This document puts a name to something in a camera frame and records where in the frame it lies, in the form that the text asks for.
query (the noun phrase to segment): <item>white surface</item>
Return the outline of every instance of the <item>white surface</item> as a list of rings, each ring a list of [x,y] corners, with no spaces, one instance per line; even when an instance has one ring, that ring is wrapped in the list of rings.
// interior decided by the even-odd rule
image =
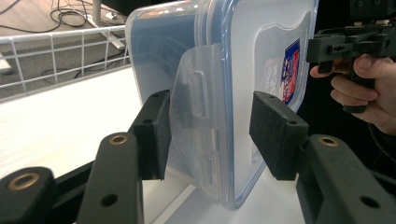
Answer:
[[[100,141],[127,131],[140,107],[131,68],[0,104],[0,178],[27,166],[59,176],[93,160]],[[304,223],[293,183],[267,170],[235,212],[169,173],[143,184],[146,223]]]

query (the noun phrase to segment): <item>white table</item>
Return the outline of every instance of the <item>white table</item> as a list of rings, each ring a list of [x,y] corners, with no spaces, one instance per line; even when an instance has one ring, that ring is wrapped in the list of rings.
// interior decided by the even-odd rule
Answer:
[[[92,161],[105,136],[125,132],[141,103],[132,69],[88,78],[0,104],[0,178],[27,166],[63,175]],[[144,181],[146,223],[304,223],[292,182],[267,169],[245,204],[232,212],[166,174]]]

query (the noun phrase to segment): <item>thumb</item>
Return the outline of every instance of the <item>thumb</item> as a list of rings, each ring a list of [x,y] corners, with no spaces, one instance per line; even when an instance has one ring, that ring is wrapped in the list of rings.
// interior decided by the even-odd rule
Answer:
[[[356,74],[363,78],[394,77],[396,63],[390,58],[375,58],[363,54],[353,64]]]

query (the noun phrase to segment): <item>translucent lid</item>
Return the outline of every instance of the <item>translucent lid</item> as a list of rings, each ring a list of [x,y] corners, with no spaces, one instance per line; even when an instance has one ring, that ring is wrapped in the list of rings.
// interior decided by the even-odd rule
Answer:
[[[293,110],[307,77],[317,0],[201,0],[145,7],[127,21],[142,101],[171,90],[169,170],[237,209],[265,163],[248,135],[254,91]]]

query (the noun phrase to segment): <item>gray floor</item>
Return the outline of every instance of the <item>gray floor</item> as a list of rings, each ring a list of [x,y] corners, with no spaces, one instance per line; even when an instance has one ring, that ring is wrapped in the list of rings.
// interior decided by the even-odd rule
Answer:
[[[92,0],[87,1],[85,4],[88,13],[92,13],[92,6],[89,4]],[[2,12],[8,6],[11,6],[15,0],[2,0],[0,6],[0,12]],[[50,17],[50,12],[57,7],[58,1],[54,0],[21,0],[17,2],[10,10],[5,13],[0,14],[0,25],[14,27],[22,30],[30,31],[46,31],[57,26],[57,22],[53,21]],[[83,9],[81,2],[77,0],[61,0],[59,8],[76,8]],[[107,9],[102,9],[102,26],[111,24],[123,24],[126,17],[119,15],[116,20],[112,21],[106,18]],[[79,25],[83,23],[83,19],[77,16],[64,16],[64,21],[69,24]],[[61,25],[58,29],[54,30],[56,32],[69,31],[76,29],[91,29],[92,26],[88,23],[81,27],[71,27],[67,25]],[[0,36],[14,36],[14,35],[29,35],[28,32],[15,31],[12,29],[7,29],[0,27]],[[123,32],[118,32],[116,35],[124,36]],[[100,42],[104,41],[105,38],[102,35],[87,35],[85,36],[85,42]],[[68,46],[75,46],[80,44],[80,39],[77,38],[60,38],[54,42],[55,48],[64,48]],[[48,41],[30,41],[24,44],[18,44],[16,46],[17,53],[22,54],[26,52],[35,52],[43,49],[49,48]],[[101,62],[106,57],[106,46],[93,46],[84,49],[84,61],[85,65]],[[4,56],[12,55],[13,51],[10,45],[0,45],[0,53]],[[113,55],[123,56],[122,51],[119,51],[112,46],[108,48],[107,57],[112,57]],[[57,52],[56,57],[56,67],[57,72],[62,72],[63,70],[68,70],[76,67],[81,67],[82,56],[81,49],[70,49],[62,52]],[[8,63],[14,68],[13,73],[7,75],[0,75],[0,86],[8,83],[14,83],[21,81],[17,65],[15,60],[7,60]],[[19,60],[21,65],[21,71],[23,73],[23,78],[32,79],[36,77],[43,77],[49,73],[53,73],[53,64],[51,59],[51,54],[40,54],[35,56],[24,57]],[[120,66],[122,63],[112,63],[109,66]],[[89,76],[103,71],[103,66],[99,65],[96,67],[84,70],[84,75]],[[80,71],[70,72],[57,77],[58,83],[67,82],[75,79],[76,77],[81,77]],[[32,81],[26,84],[25,90],[22,85],[16,85],[11,87],[0,88],[0,101],[11,96],[15,96],[25,91],[35,91],[50,87],[54,85],[54,77],[40,79],[37,81]]]

